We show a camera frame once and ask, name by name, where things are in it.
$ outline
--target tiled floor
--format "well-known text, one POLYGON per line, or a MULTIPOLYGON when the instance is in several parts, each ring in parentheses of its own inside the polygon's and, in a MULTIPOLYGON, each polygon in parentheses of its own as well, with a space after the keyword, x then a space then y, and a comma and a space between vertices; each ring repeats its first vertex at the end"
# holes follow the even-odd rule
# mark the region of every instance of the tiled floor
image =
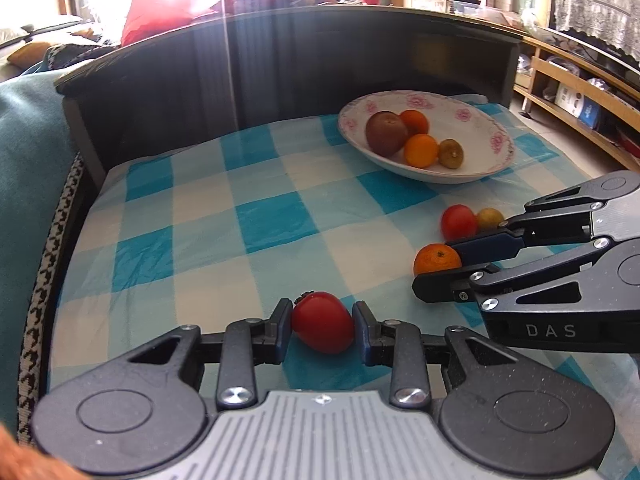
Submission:
POLYGON ((622 170, 623 167, 616 160, 603 152, 590 140, 587 140, 573 128, 563 123, 560 119, 546 112, 542 108, 533 105, 531 107, 531 119, 520 115, 522 110, 522 96, 514 94, 510 110, 524 124, 534 132, 540 134, 546 140, 557 146, 578 167, 591 178, 601 176, 609 171, 622 170))

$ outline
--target shelf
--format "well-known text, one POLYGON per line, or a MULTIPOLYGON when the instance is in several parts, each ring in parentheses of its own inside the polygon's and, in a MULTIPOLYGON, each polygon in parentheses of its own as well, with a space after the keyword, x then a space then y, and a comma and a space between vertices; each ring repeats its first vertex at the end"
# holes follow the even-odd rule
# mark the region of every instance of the shelf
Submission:
POLYGON ((603 108, 606 108, 612 114, 616 115, 629 126, 636 130, 640 130, 640 111, 628 105, 624 101, 614 97, 608 92, 600 90, 585 79, 573 75, 567 70, 557 65, 534 57, 531 60, 531 66, 538 72, 548 75, 549 77, 564 83, 569 88, 586 95, 592 101, 597 102, 603 108))
POLYGON ((588 127, 586 124, 584 124, 577 117, 572 116, 566 110, 562 110, 561 107, 559 107, 559 106, 557 106, 557 105, 555 105, 553 103, 550 103, 549 101, 545 101, 543 98, 540 98, 540 97, 537 97, 535 95, 530 94, 529 91, 527 91, 526 88, 522 88, 522 87, 516 85, 516 86, 513 87, 513 89, 517 93, 522 94, 524 97, 529 99, 534 104, 537 104, 539 107, 543 108, 544 110, 546 110, 547 112, 551 113, 552 115, 555 115, 558 119, 560 119, 561 121, 563 121, 566 124, 568 124, 569 126, 571 126, 578 133, 582 134, 587 139, 589 139, 591 142, 596 144, 596 146, 598 146, 601 150, 603 150, 604 152, 609 153, 610 156, 615 158, 620 164, 625 166, 628 170, 633 170, 633 171, 639 171, 640 172, 640 162, 633 155, 631 155, 630 153, 626 152, 622 148, 617 147, 615 144, 610 142, 610 140, 607 139, 607 137, 599 134, 595 130, 592 130, 590 127, 588 127))
POLYGON ((523 41, 524 43, 539 47, 542 50, 545 50, 552 54, 556 54, 557 56, 568 59, 569 61, 576 64, 580 68, 583 68, 587 72, 592 73, 594 76, 599 77, 600 79, 603 79, 609 85, 615 86, 616 88, 622 90, 625 94, 628 94, 629 96, 631 96, 633 99, 640 101, 640 92, 638 90, 629 86, 624 81, 618 79, 616 76, 611 75, 609 72, 606 72, 606 70, 603 70, 600 67, 597 67, 591 64, 586 59, 581 58, 580 56, 576 56, 575 54, 571 54, 570 52, 562 50, 561 48, 558 48, 556 46, 549 45, 544 41, 537 40, 536 38, 525 36, 523 38, 523 41))

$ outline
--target gray textured grip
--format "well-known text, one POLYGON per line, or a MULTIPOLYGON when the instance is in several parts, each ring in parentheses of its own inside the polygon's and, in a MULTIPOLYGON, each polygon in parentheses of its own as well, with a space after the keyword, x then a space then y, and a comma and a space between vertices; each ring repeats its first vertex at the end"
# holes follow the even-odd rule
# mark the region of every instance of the gray textured grip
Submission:
POLYGON ((617 242, 640 236, 640 189, 609 200, 591 213, 591 238, 610 236, 617 242))
MULTIPOLYGON (((225 412, 189 456, 148 480, 497 480, 444 440, 431 417, 377 392, 271 392, 225 412)), ((588 470, 574 480, 602 480, 588 470)))

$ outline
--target teal cushion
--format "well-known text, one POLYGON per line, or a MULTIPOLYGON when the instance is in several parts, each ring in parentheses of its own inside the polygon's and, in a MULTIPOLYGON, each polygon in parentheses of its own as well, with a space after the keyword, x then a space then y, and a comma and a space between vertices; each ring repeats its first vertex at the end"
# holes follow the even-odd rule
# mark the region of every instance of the teal cushion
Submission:
POLYGON ((20 344, 31 291, 76 153, 62 97, 53 86, 64 72, 0 84, 0 421, 14 433, 20 344))

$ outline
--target houndstooth trim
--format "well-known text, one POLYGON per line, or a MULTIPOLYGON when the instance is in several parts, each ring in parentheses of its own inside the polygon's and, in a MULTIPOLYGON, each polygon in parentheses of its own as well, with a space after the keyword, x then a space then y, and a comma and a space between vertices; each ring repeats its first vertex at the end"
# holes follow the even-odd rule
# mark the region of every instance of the houndstooth trim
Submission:
POLYGON ((78 153, 67 175, 56 212, 42 252, 40 267, 31 294, 31 303, 22 336, 20 365, 18 367, 18 441, 31 443, 31 415, 38 402, 40 367, 42 363, 42 330, 58 257, 62 246, 69 211, 74 202, 78 184, 84 171, 84 162, 78 153))

